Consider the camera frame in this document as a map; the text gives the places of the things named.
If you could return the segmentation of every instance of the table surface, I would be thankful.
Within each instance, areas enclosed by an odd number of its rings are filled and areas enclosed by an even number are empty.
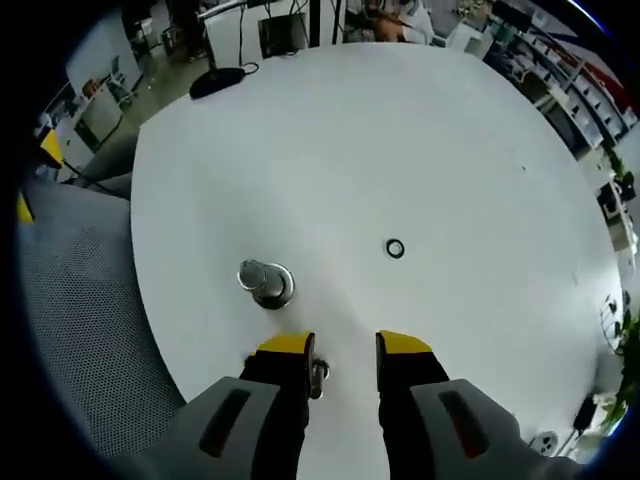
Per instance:
[[[310,404],[300,478],[388,478],[379,329],[431,344],[513,412],[567,431],[621,303],[593,193],[544,117],[478,59],[403,44],[272,58],[141,129],[133,248],[160,352],[191,400],[280,330],[332,366]],[[394,260],[389,238],[404,242]],[[278,262],[290,305],[261,309],[240,263]]]

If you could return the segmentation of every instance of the gray mesh fabric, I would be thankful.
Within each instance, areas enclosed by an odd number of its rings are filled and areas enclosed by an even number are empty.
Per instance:
[[[184,401],[144,315],[129,202],[40,181],[27,198],[21,271],[45,367],[102,454],[140,451]]]

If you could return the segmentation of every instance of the person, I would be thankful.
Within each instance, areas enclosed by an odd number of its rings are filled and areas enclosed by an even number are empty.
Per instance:
[[[375,17],[376,40],[429,45],[434,36],[431,17],[423,0],[371,0],[369,16]]]

